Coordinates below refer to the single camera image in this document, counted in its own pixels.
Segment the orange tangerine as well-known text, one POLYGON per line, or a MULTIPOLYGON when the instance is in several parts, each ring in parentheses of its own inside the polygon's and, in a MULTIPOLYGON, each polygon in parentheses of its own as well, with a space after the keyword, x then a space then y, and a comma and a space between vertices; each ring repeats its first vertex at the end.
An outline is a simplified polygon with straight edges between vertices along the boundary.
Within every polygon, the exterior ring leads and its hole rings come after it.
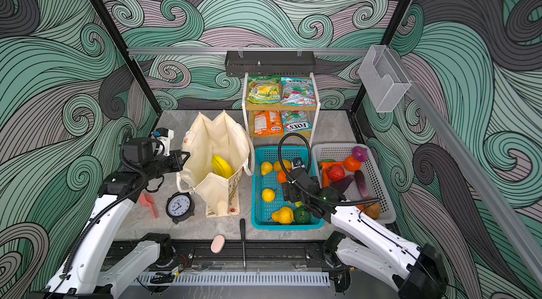
POLYGON ((288 182, 286 173, 284 171, 281 171, 281 172, 278 173, 277 181, 278 181, 279 184, 283 184, 283 183, 288 182))

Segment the cream canvas grocery bag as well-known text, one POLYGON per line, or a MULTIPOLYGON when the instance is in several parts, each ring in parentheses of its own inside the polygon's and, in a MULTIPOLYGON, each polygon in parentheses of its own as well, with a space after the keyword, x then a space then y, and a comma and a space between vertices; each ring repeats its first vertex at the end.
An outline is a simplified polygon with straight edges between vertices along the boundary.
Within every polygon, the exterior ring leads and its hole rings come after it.
POLYGON ((213 119, 198 114, 182 150, 190 157, 176 174, 178 191, 199 195, 206 217, 240 215, 241 176, 252 176, 255 168, 255 149, 245 128, 226 111, 213 119))

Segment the large yellow banana bunch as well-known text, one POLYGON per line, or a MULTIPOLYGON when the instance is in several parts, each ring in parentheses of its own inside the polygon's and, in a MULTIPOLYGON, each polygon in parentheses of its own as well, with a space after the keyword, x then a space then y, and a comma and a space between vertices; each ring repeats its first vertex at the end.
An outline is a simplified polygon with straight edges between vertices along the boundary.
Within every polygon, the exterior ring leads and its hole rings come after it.
POLYGON ((211 164, 217 174, 225 179, 229 179, 234 175, 232 167, 218 155, 213 156, 211 164))

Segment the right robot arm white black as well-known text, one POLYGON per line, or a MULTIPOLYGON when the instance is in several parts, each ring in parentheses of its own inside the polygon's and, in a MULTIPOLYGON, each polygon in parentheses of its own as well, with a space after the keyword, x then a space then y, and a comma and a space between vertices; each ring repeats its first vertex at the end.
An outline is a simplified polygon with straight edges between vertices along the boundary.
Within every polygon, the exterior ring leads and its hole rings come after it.
POLYGON ((394 234, 359 209, 379 203, 348 201, 332 187, 321 187, 311 177, 312 159, 296 157, 284 167, 287 183, 282 186, 285 201, 301 202, 317 219, 338 231, 327 239, 328 263, 355 267, 385 283, 400 298, 445 298, 447 272, 442 255, 431 245, 423 247, 394 234))

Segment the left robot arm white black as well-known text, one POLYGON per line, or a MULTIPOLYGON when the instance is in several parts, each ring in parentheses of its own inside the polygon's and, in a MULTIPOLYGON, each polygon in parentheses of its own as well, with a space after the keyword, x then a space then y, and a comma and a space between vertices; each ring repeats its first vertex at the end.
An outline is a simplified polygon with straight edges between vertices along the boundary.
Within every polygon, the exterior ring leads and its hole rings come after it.
POLYGON ((174 131, 157 128, 149 138, 126 132, 122 169, 108 175, 98 191, 88 223, 47 285, 29 298, 118 298, 145 269, 168 267, 176 259, 171 238, 148 233, 111 269, 102 270, 115 235, 150 180, 180 172, 190 154, 171 150, 174 131))

